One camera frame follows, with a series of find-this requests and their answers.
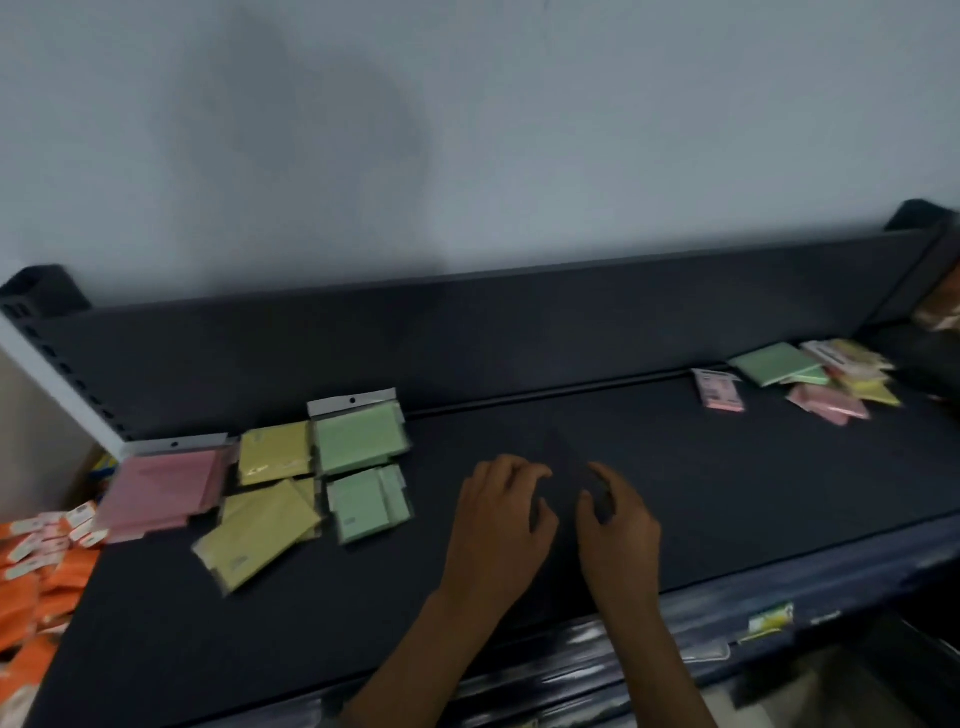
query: finger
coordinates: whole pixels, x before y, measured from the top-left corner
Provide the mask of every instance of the finger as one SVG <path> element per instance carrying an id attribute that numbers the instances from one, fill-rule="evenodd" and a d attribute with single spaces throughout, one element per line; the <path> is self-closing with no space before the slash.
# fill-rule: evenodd
<path id="1" fill-rule="evenodd" d="M 484 492 L 503 493 L 514 471 L 526 464 L 527 461 L 517 455 L 498 455 L 490 465 L 490 472 L 487 473 L 487 479 L 483 485 Z"/>
<path id="2" fill-rule="evenodd" d="M 458 505 L 465 505 L 471 502 L 476 497 L 476 484 L 474 483 L 473 478 L 469 477 L 464 480 L 464 484 L 460 488 L 460 500 Z"/>
<path id="3" fill-rule="evenodd" d="M 530 503 L 534 499 L 534 491 L 537 490 L 537 482 L 542 477 L 552 477 L 553 471 L 542 463 L 528 463 L 520 468 L 514 475 L 514 484 L 510 486 L 510 492 L 516 493 L 516 497 L 522 498 Z"/>
<path id="4" fill-rule="evenodd" d="M 538 508 L 540 512 L 537 515 L 537 528 L 533 535 L 537 542 L 537 548 L 545 559 L 546 554 L 550 551 L 550 546 L 553 544 L 554 537 L 557 535 L 560 519 L 547 505 L 545 498 L 540 499 Z"/>
<path id="5" fill-rule="evenodd" d="M 473 480 L 477 485 L 482 486 L 487 482 L 487 475 L 490 473 L 490 462 L 487 460 L 481 460 L 477 463 L 477 467 L 473 469 Z"/>
<path id="6" fill-rule="evenodd" d="M 601 527 L 593 512 L 593 496 L 589 491 L 580 491 L 580 497 L 577 498 L 577 541 L 580 544 L 589 542 Z"/>
<path id="7" fill-rule="evenodd" d="M 614 516 L 616 516 L 621 505 L 631 501 L 638 503 L 641 508 L 646 508 L 643 498 L 640 497 L 640 493 L 634 490 L 633 486 L 627 482 L 627 479 L 623 475 L 613 468 L 608 468 L 603 463 L 587 463 L 587 466 L 597 477 L 607 483 L 607 487 L 610 488 L 610 495 L 613 499 Z"/>

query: stack of packets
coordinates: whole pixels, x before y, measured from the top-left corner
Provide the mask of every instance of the stack of packets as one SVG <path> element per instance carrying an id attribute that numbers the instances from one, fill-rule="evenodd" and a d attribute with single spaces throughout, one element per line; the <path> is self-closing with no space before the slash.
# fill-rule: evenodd
<path id="1" fill-rule="evenodd" d="M 853 341 L 808 341 L 797 349 L 778 343 L 731 359 L 731 365 L 761 387 L 795 384 L 787 397 L 807 412 L 835 425 L 850 418 L 870 419 L 862 400 L 899 406 L 900 400 L 887 388 L 887 372 L 893 366 L 877 353 Z M 736 409 L 733 404 L 735 376 L 694 370 L 704 403 L 717 409 Z"/>
<path id="2" fill-rule="evenodd" d="M 234 498 L 227 499 L 231 503 L 225 505 L 220 525 L 193 545 L 224 595 L 232 594 L 297 541 L 312 538 L 321 520 L 312 478 L 300 485 L 282 480 Z"/>
<path id="3" fill-rule="evenodd" d="M 80 602 L 104 542 L 90 531 L 95 509 L 90 501 L 0 523 L 0 653 L 21 648 L 0 672 L 0 703 L 29 684 L 21 680 L 20 654 L 38 638 L 61 634 Z"/>
<path id="4" fill-rule="evenodd" d="M 100 503 L 93 528 L 108 544 L 182 528 L 220 502 L 229 466 L 226 448 L 143 455 L 123 461 Z"/>
<path id="5" fill-rule="evenodd" d="M 311 462 L 309 422 L 244 434 L 240 486 L 269 485 L 225 498 L 220 524 L 193 545 L 225 595 L 293 544 L 320 535 Z"/>
<path id="6" fill-rule="evenodd" d="M 801 347 L 822 362 L 834 381 L 853 397 L 900 406 L 900 400 L 886 385 L 893 365 L 879 354 L 846 339 L 808 341 Z"/>
<path id="7" fill-rule="evenodd" d="M 787 396 L 787 400 L 835 425 L 845 425 L 851 417 L 859 420 L 870 419 L 870 413 L 862 401 L 839 389 L 819 384 L 798 384 Z"/>
<path id="8" fill-rule="evenodd" d="M 340 544 L 413 518 L 403 474 L 392 463 L 410 449 L 396 390 L 316 400 L 307 409 L 314 418 L 318 471 L 338 478 L 327 483 L 326 495 Z"/>
<path id="9" fill-rule="evenodd" d="M 829 384 L 830 381 L 819 361 L 785 342 L 745 353 L 728 363 L 761 387 L 771 384 Z"/>
<path id="10" fill-rule="evenodd" d="M 399 465 L 341 478 L 327 486 L 326 497 L 341 546 L 413 518 Z"/>

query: yellow sticky notes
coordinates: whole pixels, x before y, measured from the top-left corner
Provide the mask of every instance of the yellow sticky notes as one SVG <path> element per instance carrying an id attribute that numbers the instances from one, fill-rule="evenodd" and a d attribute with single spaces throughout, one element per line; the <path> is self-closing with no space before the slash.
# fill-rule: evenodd
<path id="1" fill-rule="evenodd" d="M 243 504 L 193 551 L 229 594 L 319 522 L 293 483 L 284 481 Z"/>
<path id="2" fill-rule="evenodd" d="M 240 441 L 241 485 L 310 472 L 310 423 L 252 429 Z"/>
<path id="3" fill-rule="evenodd" d="M 876 401 L 893 407 L 899 407 L 902 404 L 881 379 L 857 380 L 840 376 L 838 381 L 859 400 Z"/>
<path id="4" fill-rule="evenodd" d="M 309 505 L 311 508 L 316 510 L 316 485 L 312 477 L 306 477 L 301 480 L 284 480 L 284 483 L 291 483 L 294 488 L 297 489 L 297 492 L 303 497 L 304 502 Z M 220 511 L 220 523 L 226 521 L 228 518 L 237 513 L 241 508 L 246 505 L 250 505 L 257 499 L 263 496 L 268 496 L 272 488 L 261 488 L 256 491 L 249 491 L 247 493 L 241 493 L 236 496 L 230 496 L 224 499 L 224 505 Z M 311 528 L 302 536 L 300 536 L 301 541 L 310 541 L 311 539 L 320 536 L 320 528 Z"/>

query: orange bag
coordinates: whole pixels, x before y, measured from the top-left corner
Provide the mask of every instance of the orange bag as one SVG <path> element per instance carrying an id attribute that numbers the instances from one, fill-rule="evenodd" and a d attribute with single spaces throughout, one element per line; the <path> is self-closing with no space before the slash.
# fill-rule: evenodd
<path id="1" fill-rule="evenodd" d="M 24 609 L 33 610 L 39 597 L 40 577 L 35 572 L 0 581 L 0 621 Z"/>
<path id="2" fill-rule="evenodd" d="M 23 609 L 0 619 L 0 652 L 34 635 L 34 610 Z"/>
<path id="3" fill-rule="evenodd" d="M 60 587 L 83 589 L 90 580 L 99 556 L 100 551 L 71 548 L 63 554 L 63 561 L 57 565 L 54 572 L 43 580 L 43 591 L 48 592 Z"/>
<path id="4" fill-rule="evenodd" d="M 0 680 L 0 704 L 25 685 L 39 685 L 57 652 L 57 641 L 49 635 L 39 635 L 23 645 L 7 666 Z"/>
<path id="5" fill-rule="evenodd" d="M 55 589 L 40 597 L 34 609 L 34 618 L 41 627 L 46 627 L 54 619 L 73 612 L 83 594 L 81 589 Z"/>

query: sticky note pad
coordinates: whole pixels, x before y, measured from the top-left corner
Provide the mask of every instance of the sticky note pad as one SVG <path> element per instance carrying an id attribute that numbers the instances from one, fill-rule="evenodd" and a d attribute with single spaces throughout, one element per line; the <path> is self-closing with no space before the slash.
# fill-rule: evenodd
<path id="1" fill-rule="evenodd" d="M 381 465 L 410 449 L 395 401 L 318 420 L 315 427 L 319 467 L 326 475 Z"/>
<path id="2" fill-rule="evenodd" d="M 389 465 L 378 469 L 376 473 L 380 478 L 380 491 L 383 494 L 383 503 L 387 506 L 390 525 L 400 525 L 413 518 L 407 496 L 403 492 L 406 485 L 400 466 Z"/>
<path id="3" fill-rule="evenodd" d="M 199 450 L 127 458 L 97 509 L 94 530 L 185 522 L 185 517 L 204 510 L 211 485 L 223 487 L 222 456 L 220 450 Z"/>
<path id="4" fill-rule="evenodd" d="M 330 483 L 326 492 L 330 511 L 336 516 L 341 544 L 370 536 L 393 525 L 376 470 L 363 471 Z"/>
<path id="5" fill-rule="evenodd" d="M 814 367 L 813 369 L 808 369 L 805 372 L 798 372 L 797 374 L 788 376 L 786 379 L 781 379 L 780 384 L 820 384 L 826 385 L 830 384 L 830 377 L 827 372 L 824 371 L 824 368 L 821 366 Z"/>
<path id="6" fill-rule="evenodd" d="M 297 492 L 303 498 L 303 501 L 314 509 L 317 510 L 316 506 L 316 494 L 315 488 L 316 485 L 312 477 L 302 478 L 300 480 L 283 480 L 282 483 L 290 483 L 297 489 Z M 268 492 L 275 488 L 276 486 L 271 486 L 271 488 L 261 488 L 256 491 L 249 491 L 247 493 L 241 493 L 236 496 L 230 496 L 224 499 L 223 508 L 220 511 L 220 522 L 226 521 L 228 518 L 237 513 L 241 508 L 246 505 L 250 505 L 258 500 L 262 496 L 268 495 Z M 300 536 L 300 541 L 310 541 L 311 539 L 316 538 L 320 535 L 320 528 L 311 528 L 302 536 Z"/>
<path id="7" fill-rule="evenodd" d="M 876 401 L 880 404 L 889 404 L 892 407 L 899 407 L 902 404 L 897 395 L 891 392 L 880 379 L 859 381 L 848 376 L 840 376 L 838 381 L 844 389 L 859 400 Z"/>
<path id="8" fill-rule="evenodd" d="M 319 522 L 293 483 L 282 482 L 244 504 L 193 550 L 229 594 Z"/>
<path id="9" fill-rule="evenodd" d="M 310 472 L 309 422 L 252 429 L 240 441 L 241 485 L 283 480 Z"/>
<path id="10" fill-rule="evenodd" d="M 729 363 L 761 387 L 819 368 L 818 362 L 785 342 L 745 353 Z"/>

